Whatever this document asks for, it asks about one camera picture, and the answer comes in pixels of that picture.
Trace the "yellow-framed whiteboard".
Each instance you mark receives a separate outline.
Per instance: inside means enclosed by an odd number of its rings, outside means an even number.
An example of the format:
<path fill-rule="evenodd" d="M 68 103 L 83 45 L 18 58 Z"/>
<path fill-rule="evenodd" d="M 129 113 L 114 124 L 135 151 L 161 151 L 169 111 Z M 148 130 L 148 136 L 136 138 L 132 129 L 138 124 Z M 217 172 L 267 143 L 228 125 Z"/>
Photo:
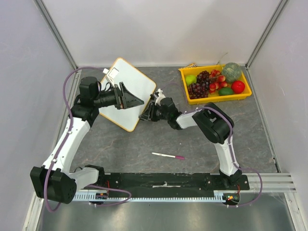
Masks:
<path fill-rule="evenodd" d="M 151 94 L 156 89 L 156 83 L 128 63 L 123 58 L 117 58 L 109 71 L 105 73 L 101 81 L 105 87 L 108 80 L 112 79 L 114 84 L 123 87 L 126 109 L 116 109 L 115 106 L 102 107 L 99 109 L 100 115 L 115 123 L 122 129 L 132 132 L 139 116 L 145 110 Z"/>

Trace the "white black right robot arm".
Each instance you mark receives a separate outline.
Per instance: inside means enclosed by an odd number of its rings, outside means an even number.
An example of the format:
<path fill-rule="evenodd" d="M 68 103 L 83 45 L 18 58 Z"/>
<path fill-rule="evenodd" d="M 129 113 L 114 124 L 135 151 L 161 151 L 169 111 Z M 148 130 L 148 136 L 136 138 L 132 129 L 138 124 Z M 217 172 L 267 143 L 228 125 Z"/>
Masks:
<path fill-rule="evenodd" d="M 234 122 L 214 103 L 183 113 L 177 109 L 172 98 L 167 97 L 159 103 L 150 101 L 139 119 L 151 122 L 165 120 L 175 130 L 197 126 L 215 146 L 222 184 L 230 187 L 242 175 L 232 143 Z"/>

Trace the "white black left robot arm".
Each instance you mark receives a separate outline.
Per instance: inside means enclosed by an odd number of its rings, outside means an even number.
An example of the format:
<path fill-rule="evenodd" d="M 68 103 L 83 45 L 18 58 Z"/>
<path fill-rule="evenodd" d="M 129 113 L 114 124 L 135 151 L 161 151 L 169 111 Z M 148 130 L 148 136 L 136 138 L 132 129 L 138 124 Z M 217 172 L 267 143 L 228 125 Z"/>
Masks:
<path fill-rule="evenodd" d="M 96 183 L 103 173 L 101 167 L 87 165 L 75 173 L 70 172 L 70 167 L 81 141 L 99 115 L 99 109 L 109 106 L 118 110 L 130 109 L 143 104 L 144 101 L 130 93 L 123 82 L 102 90 L 97 78 L 83 78 L 55 149 L 41 167 L 33 167 L 30 172 L 37 197 L 68 204 L 77 191 Z"/>

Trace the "white purple marker pen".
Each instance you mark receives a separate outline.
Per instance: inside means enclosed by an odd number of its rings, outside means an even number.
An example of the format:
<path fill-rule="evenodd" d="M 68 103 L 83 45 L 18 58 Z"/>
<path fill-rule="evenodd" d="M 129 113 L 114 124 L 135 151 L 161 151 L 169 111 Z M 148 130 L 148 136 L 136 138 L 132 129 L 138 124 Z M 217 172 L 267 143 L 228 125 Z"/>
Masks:
<path fill-rule="evenodd" d="M 179 160 L 185 160 L 185 157 L 178 156 L 178 155 L 161 154 L 161 153 L 155 153 L 155 152 L 152 152 L 152 154 L 157 155 L 157 156 L 162 156 L 162 157 L 168 157 L 168 158 L 175 158 L 175 159 L 179 159 Z"/>

